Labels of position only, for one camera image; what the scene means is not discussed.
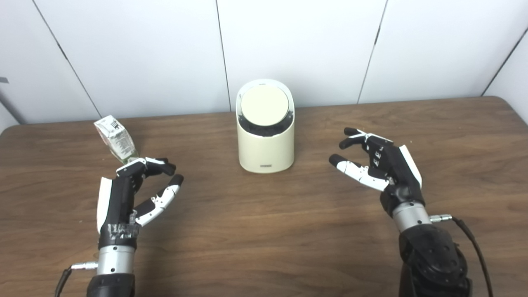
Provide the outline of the white and black left hand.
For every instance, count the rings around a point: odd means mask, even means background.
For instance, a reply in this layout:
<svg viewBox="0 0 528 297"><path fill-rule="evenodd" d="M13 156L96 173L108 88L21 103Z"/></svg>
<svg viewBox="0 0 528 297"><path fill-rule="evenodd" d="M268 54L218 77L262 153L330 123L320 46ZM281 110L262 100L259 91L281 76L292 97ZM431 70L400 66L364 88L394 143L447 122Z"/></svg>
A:
<svg viewBox="0 0 528 297"><path fill-rule="evenodd" d="M137 158L116 170L113 179L102 177L97 203L98 248L125 246L137 249L142 227L162 214L179 192L184 177L167 158ZM168 185L157 194L134 205L146 178L165 174Z"/></svg>

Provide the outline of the white and black right hand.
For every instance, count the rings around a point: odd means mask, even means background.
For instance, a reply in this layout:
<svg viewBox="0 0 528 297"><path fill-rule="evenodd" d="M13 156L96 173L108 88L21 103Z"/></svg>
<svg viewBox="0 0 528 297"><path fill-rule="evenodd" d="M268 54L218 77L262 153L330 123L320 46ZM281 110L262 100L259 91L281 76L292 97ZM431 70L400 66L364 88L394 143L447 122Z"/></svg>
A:
<svg viewBox="0 0 528 297"><path fill-rule="evenodd" d="M384 211L394 216L400 205L411 203L425 205L421 193L421 174L405 145L396 146L393 141L377 134L347 127L344 129L346 139L339 143L345 150L353 145L360 145L368 154L369 165L332 154L329 162L338 171L359 183L378 190Z"/></svg>

